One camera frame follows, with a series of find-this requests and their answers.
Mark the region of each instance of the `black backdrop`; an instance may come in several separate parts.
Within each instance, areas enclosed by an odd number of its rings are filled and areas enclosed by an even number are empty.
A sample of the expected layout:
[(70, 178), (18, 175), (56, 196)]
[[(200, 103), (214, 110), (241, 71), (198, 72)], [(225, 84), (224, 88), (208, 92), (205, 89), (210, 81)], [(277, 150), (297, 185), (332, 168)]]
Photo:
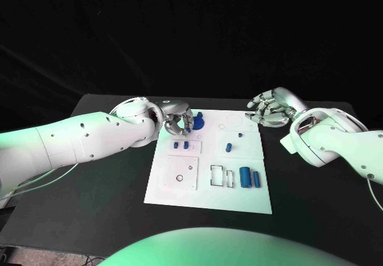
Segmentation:
[(86, 93), (249, 99), (277, 86), (303, 100), (349, 102), (378, 128), (374, 9), (312, 1), (1, 1), (0, 131), (64, 119)]

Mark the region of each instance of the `peg board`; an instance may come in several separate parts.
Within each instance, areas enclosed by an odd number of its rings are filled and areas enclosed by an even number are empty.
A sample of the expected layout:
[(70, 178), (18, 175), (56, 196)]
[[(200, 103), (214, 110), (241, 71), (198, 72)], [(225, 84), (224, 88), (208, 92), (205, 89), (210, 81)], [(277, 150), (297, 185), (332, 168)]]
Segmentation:
[[(198, 111), (204, 120), (200, 130), (191, 130), (187, 136), (172, 136), (164, 128), (159, 131), (143, 203), (272, 214), (257, 124), (244, 118), (243, 111), (192, 110), (194, 116)], [(221, 186), (210, 184), (211, 165), (221, 166), (221, 182), (220, 170), (214, 171), (214, 184)], [(250, 169), (251, 188), (240, 187), (243, 166)], [(227, 170), (233, 187), (225, 181)], [(260, 188), (254, 188), (253, 171)]]

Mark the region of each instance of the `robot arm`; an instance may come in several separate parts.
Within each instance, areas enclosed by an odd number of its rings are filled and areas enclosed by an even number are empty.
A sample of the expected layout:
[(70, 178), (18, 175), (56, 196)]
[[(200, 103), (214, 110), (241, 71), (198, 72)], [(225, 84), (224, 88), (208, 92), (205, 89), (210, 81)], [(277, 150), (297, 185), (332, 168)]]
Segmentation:
[[(185, 129), (192, 128), (187, 103), (164, 101), (155, 105), (146, 98), (130, 100), (110, 114), (93, 112), (0, 134), (0, 198), (22, 181), (51, 169), (146, 145), (158, 138), (164, 120), (172, 135), (187, 134)], [(174, 122), (178, 117), (184, 117), (185, 129)]]
[(246, 117), (263, 126), (280, 127), (292, 120), (289, 134), (280, 143), (297, 152), (313, 166), (344, 157), (358, 174), (383, 184), (383, 131), (368, 131), (362, 123), (338, 109), (309, 109), (287, 89), (276, 88), (249, 102), (259, 103)]

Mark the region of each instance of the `blue object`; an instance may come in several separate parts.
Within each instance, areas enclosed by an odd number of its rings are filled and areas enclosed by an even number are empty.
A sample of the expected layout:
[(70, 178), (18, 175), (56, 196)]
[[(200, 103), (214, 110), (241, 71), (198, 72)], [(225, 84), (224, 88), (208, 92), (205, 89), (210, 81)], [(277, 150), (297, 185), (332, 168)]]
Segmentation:
[(198, 130), (202, 128), (204, 125), (204, 121), (201, 119), (201, 112), (197, 112), (197, 116), (194, 116), (192, 119), (194, 119), (192, 130)]
[(231, 150), (231, 144), (230, 143), (227, 143), (227, 145), (225, 145), (225, 152), (230, 152), (230, 150)]
[(259, 184), (259, 175), (257, 175), (257, 172), (256, 171), (253, 172), (253, 183), (254, 183), (254, 187), (260, 187), (260, 184)]
[(249, 167), (241, 167), (238, 169), (240, 175), (240, 187), (251, 187), (251, 177), (249, 174)]

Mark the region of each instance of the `table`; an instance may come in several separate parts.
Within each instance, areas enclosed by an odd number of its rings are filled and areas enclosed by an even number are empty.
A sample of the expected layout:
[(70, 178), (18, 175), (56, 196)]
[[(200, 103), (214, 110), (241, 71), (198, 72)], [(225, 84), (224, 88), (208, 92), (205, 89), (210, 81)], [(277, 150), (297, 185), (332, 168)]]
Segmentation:
[[(84, 95), (71, 115), (109, 112), (132, 96)], [(149, 97), (152, 102), (168, 98)], [(194, 109), (244, 110), (247, 100), (172, 98)], [(306, 102), (339, 108), (348, 103)], [(383, 213), (367, 182), (338, 158), (315, 168), (279, 143), (289, 127), (259, 127), (273, 214), (143, 204), (153, 141), (77, 165), (51, 185), (22, 195), (0, 232), (0, 245), (106, 257), (145, 237), (188, 227), (225, 227), (270, 234), (358, 265), (383, 261)], [(54, 179), (69, 167), (58, 169)], [(372, 183), (383, 202), (383, 186)]]

